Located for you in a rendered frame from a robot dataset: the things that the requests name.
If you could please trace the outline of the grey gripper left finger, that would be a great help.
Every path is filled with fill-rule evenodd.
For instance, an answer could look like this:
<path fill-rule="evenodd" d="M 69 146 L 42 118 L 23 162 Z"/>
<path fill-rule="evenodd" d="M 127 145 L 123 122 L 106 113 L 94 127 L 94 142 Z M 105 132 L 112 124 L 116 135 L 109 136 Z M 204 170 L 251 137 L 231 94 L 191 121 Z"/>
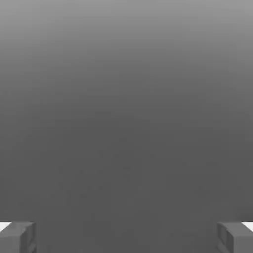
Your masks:
<path fill-rule="evenodd" d="M 36 223 L 0 221 L 0 253 L 37 253 Z"/>

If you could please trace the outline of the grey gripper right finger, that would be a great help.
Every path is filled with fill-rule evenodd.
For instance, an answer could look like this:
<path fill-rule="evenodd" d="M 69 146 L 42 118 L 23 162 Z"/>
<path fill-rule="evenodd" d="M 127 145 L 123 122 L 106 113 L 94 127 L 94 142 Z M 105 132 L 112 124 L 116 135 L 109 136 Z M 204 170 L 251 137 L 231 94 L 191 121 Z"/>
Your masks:
<path fill-rule="evenodd" d="M 220 253 L 253 253 L 253 222 L 219 222 L 217 238 Z"/>

